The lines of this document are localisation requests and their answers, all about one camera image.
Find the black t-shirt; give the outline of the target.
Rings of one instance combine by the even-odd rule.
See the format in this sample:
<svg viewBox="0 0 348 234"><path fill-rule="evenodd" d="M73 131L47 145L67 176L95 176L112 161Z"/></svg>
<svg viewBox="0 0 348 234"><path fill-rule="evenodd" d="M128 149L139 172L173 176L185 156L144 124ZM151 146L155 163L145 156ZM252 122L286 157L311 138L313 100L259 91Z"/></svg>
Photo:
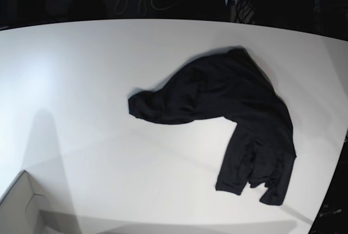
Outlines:
<svg viewBox="0 0 348 234"><path fill-rule="evenodd" d="M191 61L161 89L132 95L128 109L155 124L212 118L235 122L216 190L240 195L246 185L263 184L261 203L282 205L296 159L293 123L286 104L244 48Z"/></svg>

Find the white cardboard box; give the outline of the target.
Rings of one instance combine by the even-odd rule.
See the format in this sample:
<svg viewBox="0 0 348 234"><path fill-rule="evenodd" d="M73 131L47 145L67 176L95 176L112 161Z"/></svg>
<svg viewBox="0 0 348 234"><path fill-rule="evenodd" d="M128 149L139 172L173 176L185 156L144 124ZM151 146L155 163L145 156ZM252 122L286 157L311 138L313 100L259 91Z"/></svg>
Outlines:
<svg viewBox="0 0 348 234"><path fill-rule="evenodd" d="M21 171L1 197L1 233L56 233L41 214L26 171Z"/></svg>

